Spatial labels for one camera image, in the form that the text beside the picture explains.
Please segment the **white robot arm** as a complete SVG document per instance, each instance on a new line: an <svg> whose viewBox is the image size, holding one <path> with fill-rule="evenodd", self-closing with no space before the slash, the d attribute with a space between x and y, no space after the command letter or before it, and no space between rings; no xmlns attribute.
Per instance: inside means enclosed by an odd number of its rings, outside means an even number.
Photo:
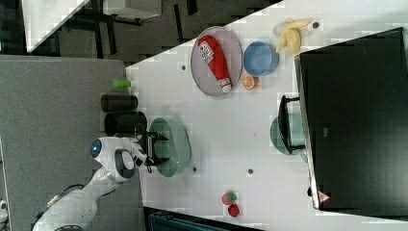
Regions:
<svg viewBox="0 0 408 231"><path fill-rule="evenodd" d="M154 165L153 144L168 141L157 132L146 132L142 139L102 137L95 140L89 154L97 161L98 169L90 181L79 190L63 191L55 195L32 224L31 231L84 231L97 212L96 201L129 181L142 165Z"/></svg>

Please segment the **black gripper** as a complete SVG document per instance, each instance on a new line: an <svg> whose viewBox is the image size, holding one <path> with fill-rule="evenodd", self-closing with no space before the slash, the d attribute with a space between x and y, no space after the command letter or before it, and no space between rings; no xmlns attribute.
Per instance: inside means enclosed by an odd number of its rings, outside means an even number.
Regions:
<svg viewBox="0 0 408 231"><path fill-rule="evenodd" d="M156 167L168 161L168 158L154 157L154 142L167 141L166 136L158 134L157 132L137 131L136 140L141 148L141 154L145 157L144 165L147 167L148 173L152 172L153 166Z"/></svg>

